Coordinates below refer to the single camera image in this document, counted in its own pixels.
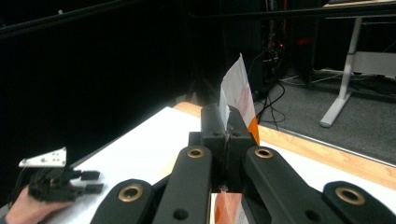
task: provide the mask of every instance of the person's hand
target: person's hand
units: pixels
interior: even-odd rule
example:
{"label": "person's hand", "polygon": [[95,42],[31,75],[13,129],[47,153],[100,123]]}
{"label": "person's hand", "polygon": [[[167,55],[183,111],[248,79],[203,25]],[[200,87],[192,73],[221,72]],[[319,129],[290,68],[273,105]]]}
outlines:
{"label": "person's hand", "polygon": [[22,190],[17,201],[6,215],[7,224],[37,224],[51,212],[70,206],[72,203],[40,202],[28,195],[28,188]]}

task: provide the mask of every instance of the white paper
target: white paper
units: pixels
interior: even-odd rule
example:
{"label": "white paper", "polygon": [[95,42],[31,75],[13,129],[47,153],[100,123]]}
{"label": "white paper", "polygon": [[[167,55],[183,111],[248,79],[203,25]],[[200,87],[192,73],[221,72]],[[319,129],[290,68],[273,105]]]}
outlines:
{"label": "white paper", "polygon": [[227,121],[230,114],[228,105],[239,110],[247,127],[252,119],[256,117],[242,54],[228,70],[221,82],[219,111],[224,129],[227,129]]}

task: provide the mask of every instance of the metal stand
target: metal stand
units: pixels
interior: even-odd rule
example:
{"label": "metal stand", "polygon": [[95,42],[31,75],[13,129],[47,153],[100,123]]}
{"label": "metal stand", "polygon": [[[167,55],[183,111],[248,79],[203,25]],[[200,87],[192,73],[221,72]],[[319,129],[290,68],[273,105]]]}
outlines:
{"label": "metal stand", "polygon": [[361,20],[362,17],[355,19],[355,26],[353,27],[352,38],[350,40],[349,51],[346,56],[346,65],[344,67],[343,80],[341,83],[341,89],[337,99],[335,99],[332,106],[329,108],[323,119],[320,121],[320,126],[324,128],[332,127],[332,123],[337,118],[344,104],[347,102],[350,96],[350,91],[347,91],[347,87],[350,80],[350,74],[352,72],[353,63],[355,61],[356,45],[358,44],[359,33],[361,31]]}

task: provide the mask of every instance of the cable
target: cable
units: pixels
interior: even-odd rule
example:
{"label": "cable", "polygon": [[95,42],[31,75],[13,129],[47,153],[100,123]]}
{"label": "cable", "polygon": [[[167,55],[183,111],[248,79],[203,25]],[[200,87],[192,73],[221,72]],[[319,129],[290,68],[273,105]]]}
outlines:
{"label": "cable", "polygon": [[277,85],[279,85],[282,88],[282,93],[272,102],[270,102],[270,104],[267,104],[267,98],[269,96],[269,94],[267,95],[267,97],[265,98],[265,102],[264,102],[264,106],[262,107],[262,110],[256,115],[256,119],[257,121],[260,123],[261,119],[262,119],[262,114],[264,113],[264,110],[270,106],[272,106],[276,101],[278,101],[280,98],[282,98],[282,96],[285,94],[285,87],[282,86],[282,84],[280,84],[280,82],[276,83]]}
{"label": "cable", "polygon": [[269,63],[269,62],[272,62],[272,61],[275,61],[275,63],[276,63],[276,61],[278,60],[279,58],[278,57],[275,57],[275,58],[272,58],[272,59],[267,59],[267,60],[262,60],[264,63]]}
{"label": "cable", "polygon": [[274,121],[274,124],[276,126],[276,130],[279,131],[279,129],[277,128],[277,123],[276,123],[275,116],[274,116],[274,108],[272,107],[272,101],[271,101],[271,97],[270,97],[269,94],[268,94],[268,100],[270,101],[271,115],[273,117],[273,121]]}
{"label": "cable", "polygon": [[268,48],[265,49],[265,50],[263,50],[260,54],[258,54],[258,55],[253,59],[253,61],[251,61],[250,67],[249,67],[249,69],[248,69],[248,71],[247,71],[247,76],[250,75],[251,68],[253,67],[253,64],[254,64],[254,62],[256,61],[256,59],[258,59],[260,56],[262,56],[267,50],[268,50]]}
{"label": "cable", "polygon": [[396,40],[393,42],[393,43],[391,43],[386,49],[384,49],[384,51],[382,51],[382,52],[387,52],[387,50],[388,49],[390,49],[391,47],[393,47],[393,45],[395,45],[396,44]]}
{"label": "cable", "polygon": [[363,81],[363,80],[366,80],[366,79],[368,79],[370,77],[375,77],[375,75],[370,75],[370,76],[362,77],[362,78],[351,78],[350,81]]}
{"label": "cable", "polygon": [[14,204],[15,201],[17,201],[17,197],[21,191],[21,182],[23,180],[25,171],[26,171],[26,169],[25,169],[25,167],[23,167],[20,174],[18,175],[17,182],[15,183],[15,188],[8,195],[8,199],[7,199],[8,209],[10,209],[12,204]]}
{"label": "cable", "polygon": [[352,85],[349,85],[349,87],[354,89],[355,91],[369,93],[369,94],[378,94],[378,95],[390,96],[390,97],[396,95],[391,92],[381,91],[379,88],[365,85],[365,83],[354,82]]}
{"label": "cable", "polygon": [[311,83],[317,83],[317,82],[324,81],[324,80],[327,80],[327,79],[332,79],[332,78],[335,78],[335,77],[339,77],[341,75],[342,74],[337,74],[337,75],[332,76],[332,77],[325,77],[325,78],[322,78],[322,79],[318,79],[318,80],[312,81]]}
{"label": "cable", "polygon": [[290,85],[294,85],[294,86],[304,86],[305,85],[304,83],[294,83],[294,82],[283,81],[283,80],[279,80],[279,81],[290,84]]}
{"label": "cable", "polygon": [[296,78],[296,77],[299,77],[299,76],[294,76],[294,77],[286,77],[286,78],[282,78],[282,79],[280,79],[279,81],[287,81],[287,80],[289,80],[289,79],[294,79],[294,78]]}
{"label": "cable", "polygon": [[275,112],[277,112],[277,113],[279,113],[280,115],[282,115],[283,119],[281,119],[281,120],[266,120],[266,119],[265,119],[265,120],[262,120],[262,121],[263,121],[263,122],[268,122],[268,123],[274,123],[274,122],[280,123],[280,122],[285,121],[286,115],[285,115],[284,113],[280,112],[279,110],[275,109],[274,107],[272,107],[272,108],[275,110]]}

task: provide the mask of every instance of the dark background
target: dark background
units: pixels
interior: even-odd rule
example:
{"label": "dark background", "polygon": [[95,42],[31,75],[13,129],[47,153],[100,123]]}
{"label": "dark background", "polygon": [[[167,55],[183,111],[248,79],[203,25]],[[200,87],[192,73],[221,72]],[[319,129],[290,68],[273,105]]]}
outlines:
{"label": "dark background", "polygon": [[[142,1],[55,22],[63,17],[60,9],[66,15],[103,3],[109,1],[0,1],[0,204],[23,158],[67,147],[71,164],[172,106],[179,95],[195,91],[200,105],[216,102],[239,53],[251,67],[254,92],[269,92],[283,75],[272,74],[260,62],[264,57],[254,61],[268,46],[268,21],[190,20],[263,11],[261,0]],[[294,9],[324,4],[289,3]],[[312,68],[342,70],[352,26],[352,20],[288,20],[286,34],[278,36],[286,46],[281,67],[296,68],[307,83]],[[389,30],[363,28],[360,49],[385,49],[396,39]]]}

